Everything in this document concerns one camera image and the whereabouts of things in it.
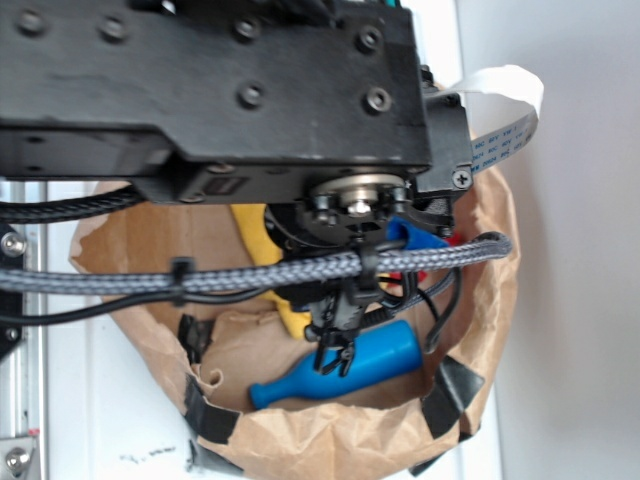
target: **crumpled paper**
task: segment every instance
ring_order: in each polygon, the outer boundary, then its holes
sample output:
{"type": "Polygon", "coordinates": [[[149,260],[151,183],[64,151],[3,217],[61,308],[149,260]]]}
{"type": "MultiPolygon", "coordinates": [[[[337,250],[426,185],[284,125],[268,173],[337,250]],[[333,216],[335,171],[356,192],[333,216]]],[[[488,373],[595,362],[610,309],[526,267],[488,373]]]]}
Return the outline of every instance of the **crumpled paper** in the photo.
{"type": "MultiPolygon", "coordinates": [[[[476,176],[475,186],[456,204],[457,230],[468,240],[501,231],[514,250],[503,260],[464,269],[463,298],[424,366],[402,377],[334,401],[288,399],[254,412],[248,386],[284,375],[313,345],[289,337],[273,303],[253,299],[236,305],[169,304],[133,307],[113,318],[138,349],[149,371],[182,414],[187,377],[195,376],[207,401],[242,412],[227,445],[202,438],[206,448],[258,479],[380,479],[434,458],[455,446],[461,433],[480,425],[513,314],[520,253],[511,192],[496,169],[476,176]],[[213,343],[202,363],[189,365],[176,338],[182,313],[216,319],[213,343]],[[434,439],[420,398],[433,385],[445,355],[486,380],[461,419],[434,439]]],[[[166,272],[176,256],[192,256],[199,269],[250,265],[226,206],[134,208],[80,222],[71,260],[79,271],[166,272]]],[[[438,272],[426,282],[433,282],[438,272]]],[[[440,308],[448,295],[438,297],[440,308]]],[[[433,325],[419,305],[400,315],[424,339],[433,325]]]]}

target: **braided cable sleeve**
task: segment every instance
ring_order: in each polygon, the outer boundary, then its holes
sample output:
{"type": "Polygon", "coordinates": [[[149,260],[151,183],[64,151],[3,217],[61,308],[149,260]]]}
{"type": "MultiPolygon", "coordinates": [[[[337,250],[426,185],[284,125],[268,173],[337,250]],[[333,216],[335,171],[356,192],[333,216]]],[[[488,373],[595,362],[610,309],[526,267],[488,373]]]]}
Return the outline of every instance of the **braided cable sleeve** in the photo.
{"type": "Polygon", "coordinates": [[[0,222],[12,224],[68,222],[117,212],[144,201],[146,199],[129,185],[100,195],[55,202],[0,202],[0,222]]]}
{"type": "MultiPolygon", "coordinates": [[[[501,233],[488,233],[461,246],[384,252],[379,254],[378,272],[408,272],[463,267],[498,259],[511,252],[511,241],[501,233]]],[[[325,257],[282,262],[264,267],[194,272],[184,276],[185,293],[223,292],[252,288],[355,277],[360,274],[360,257],[341,253],[325,257]]],[[[24,272],[0,269],[0,288],[12,292],[41,292],[61,295],[132,295],[175,287],[168,273],[77,275],[24,272]]]]}

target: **blue plastic bottle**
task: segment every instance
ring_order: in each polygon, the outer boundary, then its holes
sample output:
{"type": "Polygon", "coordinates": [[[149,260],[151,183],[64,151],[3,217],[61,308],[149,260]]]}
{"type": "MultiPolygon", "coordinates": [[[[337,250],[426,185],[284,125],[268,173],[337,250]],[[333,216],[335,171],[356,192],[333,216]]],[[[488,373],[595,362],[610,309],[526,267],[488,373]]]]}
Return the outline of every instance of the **blue plastic bottle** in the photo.
{"type": "MultiPolygon", "coordinates": [[[[254,384],[249,389],[257,409],[289,397],[315,400],[338,397],[389,378],[413,371],[422,365],[422,351],[409,324],[400,320],[363,333],[355,340],[355,357],[346,377],[336,369],[328,375],[313,370],[315,352],[307,355],[286,376],[275,382],[254,384]]],[[[336,358],[327,352],[325,363],[336,358]]]]}

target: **ribbon cable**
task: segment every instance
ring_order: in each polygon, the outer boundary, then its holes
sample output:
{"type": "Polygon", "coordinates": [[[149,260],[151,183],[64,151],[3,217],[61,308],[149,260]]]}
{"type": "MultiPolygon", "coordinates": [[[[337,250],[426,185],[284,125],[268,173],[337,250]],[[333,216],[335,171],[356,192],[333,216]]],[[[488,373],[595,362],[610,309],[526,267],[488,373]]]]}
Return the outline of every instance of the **ribbon cable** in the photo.
{"type": "Polygon", "coordinates": [[[538,127],[544,85],[536,75],[517,65],[479,70],[432,95],[443,96],[451,93],[497,94],[525,102],[531,107],[522,118],[472,141],[473,174],[509,158],[522,149],[529,143],[538,127]]]}

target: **blue object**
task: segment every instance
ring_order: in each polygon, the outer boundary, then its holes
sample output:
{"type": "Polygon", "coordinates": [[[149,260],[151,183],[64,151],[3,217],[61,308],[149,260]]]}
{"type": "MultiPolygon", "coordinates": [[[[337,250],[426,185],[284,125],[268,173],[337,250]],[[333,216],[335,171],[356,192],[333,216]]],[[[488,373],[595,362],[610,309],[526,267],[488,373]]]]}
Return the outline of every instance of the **blue object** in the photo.
{"type": "MultiPolygon", "coordinates": [[[[326,360],[336,358],[327,352],[326,360]]],[[[422,350],[409,324],[400,320],[363,333],[355,340],[355,357],[346,377],[336,369],[328,375],[313,370],[315,352],[307,355],[285,377],[275,382],[254,384],[249,389],[257,409],[289,397],[321,400],[338,397],[389,378],[411,372],[422,365],[422,350]]]]}
{"type": "Polygon", "coordinates": [[[387,226],[387,240],[407,240],[405,250],[444,248],[449,244],[433,233],[420,230],[408,220],[393,217],[387,226]]]}

